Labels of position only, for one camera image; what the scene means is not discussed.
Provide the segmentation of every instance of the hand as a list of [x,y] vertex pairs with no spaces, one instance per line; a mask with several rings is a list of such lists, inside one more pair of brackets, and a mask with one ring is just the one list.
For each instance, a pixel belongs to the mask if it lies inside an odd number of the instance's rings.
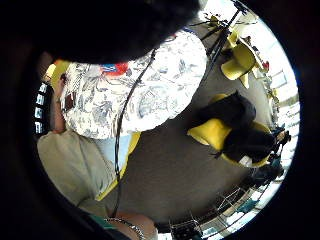
[[64,86],[65,86],[65,81],[66,81],[66,76],[65,76],[65,74],[61,74],[60,79],[59,79],[59,81],[58,81],[57,89],[56,89],[56,91],[55,91],[55,95],[56,95],[57,98],[60,98],[60,97],[61,97],[63,88],[64,88]]

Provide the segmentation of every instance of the yellow object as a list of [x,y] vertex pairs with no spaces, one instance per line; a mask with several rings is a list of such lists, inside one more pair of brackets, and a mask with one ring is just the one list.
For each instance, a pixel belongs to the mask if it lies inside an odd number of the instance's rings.
[[254,77],[256,78],[256,79],[258,79],[260,76],[259,76],[259,65],[258,65],[258,63],[256,63],[254,66],[253,66],[253,68],[251,69],[251,71],[252,71],[252,73],[253,73],[253,75],[254,75]]
[[65,73],[70,65],[70,62],[64,60],[57,60],[54,65],[56,68],[54,69],[52,76],[51,76],[51,86],[54,90],[56,90],[58,81],[62,73]]
[[[208,27],[209,31],[212,31],[216,27],[220,26],[219,19],[215,15],[212,15],[210,17],[210,22],[208,23],[208,26],[209,26]],[[221,33],[221,31],[222,30],[219,30],[219,31],[215,32],[215,34],[219,35]]]
[[253,52],[243,43],[233,48],[233,57],[221,65],[222,73],[230,80],[236,80],[248,73],[256,63]]
[[233,31],[227,38],[226,44],[223,46],[223,51],[227,49],[232,49],[237,46],[238,33]]
[[46,71],[46,73],[44,75],[44,79],[46,81],[51,80],[52,74],[53,74],[55,69],[56,69],[56,65],[50,64],[50,66],[48,67],[48,69],[47,69],[47,71]]
[[[227,96],[228,95],[226,94],[217,94],[211,99],[210,103],[219,101]],[[267,126],[263,125],[262,123],[253,121],[252,127],[254,129],[270,133],[270,129]],[[232,128],[224,124],[223,121],[217,118],[212,118],[200,126],[189,129],[187,132],[187,135],[193,137],[196,141],[198,141],[203,145],[210,145],[216,151],[219,152],[223,149],[224,141],[231,131],[232,131]],[[236,160],[229,158],[223,153],[221,154],[221,157],[232,164],[243,166],[240,163],[238,163]],[[269,158],[269,155],[261,159],[261,161],[257,163],[252,163],[251,167],[257,168],[265,165],[268,158]]]
[[[121,179],[127,169],[129,155],[136,148],[138,141],[140,139],[140,135],[141,135],[141,132],[136,132],[136,133],[132,134],[132,138],[131,138],[129,149],[128,149],[128,154],[126,156],[126,162],[120,171],[120,178]],[[105,196],[107,196],[117,186],[117,184],[118,184],[117,179],[115,179],[104,192],[100,193],[99,196],[96,197],[96,200],[101,201],[103,198],[105,198]]]
[[243,85],[246,89],[248,89],[248,88],[249,88],[249,75],[248,75],[248,73],[242,75],[239,79],[240,79],[242,85]]

